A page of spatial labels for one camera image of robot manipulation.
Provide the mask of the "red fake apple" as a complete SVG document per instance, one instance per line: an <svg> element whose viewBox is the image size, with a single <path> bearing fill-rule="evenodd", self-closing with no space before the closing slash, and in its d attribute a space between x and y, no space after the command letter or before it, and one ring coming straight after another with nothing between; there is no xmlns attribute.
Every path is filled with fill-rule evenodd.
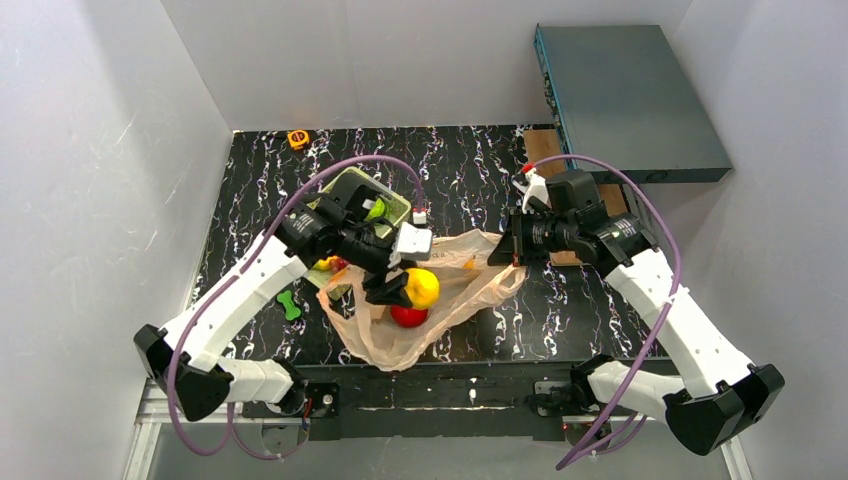
<svg viewBox="0 0 848 480"><path fill-rule="evenodd" d="M392 305L390 316L395 324L401 328L412 329L423 325L428 318L429 311Z"/></svg>

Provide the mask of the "pale green plastic basket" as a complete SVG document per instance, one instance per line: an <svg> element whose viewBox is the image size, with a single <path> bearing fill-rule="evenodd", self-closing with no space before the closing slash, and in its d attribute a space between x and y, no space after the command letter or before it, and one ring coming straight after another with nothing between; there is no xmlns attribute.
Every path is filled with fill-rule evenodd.
<svg viewBox="0 0 848 480"><path fill-rule="evenodd" d="M409 201L357 167L342 170L318 192L360 215L362 221L382 219L383 223L373 225L381 239L389 237L411 216Z"/></svg>

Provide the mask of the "yellow fake lemon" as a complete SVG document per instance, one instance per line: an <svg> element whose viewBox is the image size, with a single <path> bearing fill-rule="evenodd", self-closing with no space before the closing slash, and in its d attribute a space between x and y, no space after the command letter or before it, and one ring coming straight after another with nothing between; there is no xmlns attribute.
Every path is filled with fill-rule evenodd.
<svg viewBox="0 0 848 480"><path fill-rule="evenodd" d="M430 270L408 268L406 284L403 288L411 308L428 310L440 297L440 282Z"/></svg>

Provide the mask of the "translucent peach plastic bag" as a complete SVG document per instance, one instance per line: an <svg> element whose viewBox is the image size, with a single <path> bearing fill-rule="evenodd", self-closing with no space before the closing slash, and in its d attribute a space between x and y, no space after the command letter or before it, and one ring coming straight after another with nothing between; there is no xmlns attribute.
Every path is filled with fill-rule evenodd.
<svg viewBox="0 0 848 480"><path fill-rule="evenodd" d="M520 289L526 268L488 264L500 239L497 233L471 230L433 240L430 259L419 267L438 280L439 296L419 325L401 326L388 306L368 301L365 271L357 266L333 275L316 298L353 357L382 371L406 370L450 328L502 305Z"/></svg>

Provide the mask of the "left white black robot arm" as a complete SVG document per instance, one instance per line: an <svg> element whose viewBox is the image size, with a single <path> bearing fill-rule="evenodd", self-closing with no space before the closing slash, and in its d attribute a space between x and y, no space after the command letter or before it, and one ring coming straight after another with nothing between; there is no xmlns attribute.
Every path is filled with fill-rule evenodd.
<svg viewBox="0 0 848 480"><path fill-rule="evenodd" d="M432 233L424 212L392 221L373 209L382 186L345 170L329 190L297 193L245 255L181 314L147 324L133 342L169 408L202 420L231 403L263 402L297 415L312 402L308 381L284 359L228 359L236 334L277 294L338 256L365 270L366 297L379 305L413 307L408 268L428 259Z"/></svg>

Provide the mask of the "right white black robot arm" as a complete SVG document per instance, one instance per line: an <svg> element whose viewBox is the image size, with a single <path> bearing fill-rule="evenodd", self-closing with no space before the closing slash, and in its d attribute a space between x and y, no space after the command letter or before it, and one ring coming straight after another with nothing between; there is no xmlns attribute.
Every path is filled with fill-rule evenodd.
<svg viewBox="0 0 848 480"><path fill-rule="evenodd" d="M621 405L663 422L701 456L762 419L785 386L782 373L755 364L715 327L637 216L609 214L582 170L545 179L527 166L514 183L522 204L509 209L489 265L573 252L634 308L677 370L662 376L598 354L571 369L567 392L549 394L555 406Z"/></svg>

